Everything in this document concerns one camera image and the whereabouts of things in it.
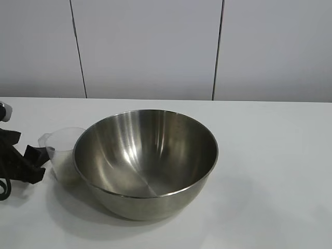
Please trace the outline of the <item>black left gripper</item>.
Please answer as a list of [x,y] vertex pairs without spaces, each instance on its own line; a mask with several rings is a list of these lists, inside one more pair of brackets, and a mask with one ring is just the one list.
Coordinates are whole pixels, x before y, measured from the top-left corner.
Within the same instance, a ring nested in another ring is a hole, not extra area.
[[50,160],[45,147],[26,146],[24,155],[15,148],[20,132],[1,129],[1,167],[3,176],[11,180],[36,184],[43,180],[46,169],[43,165]]

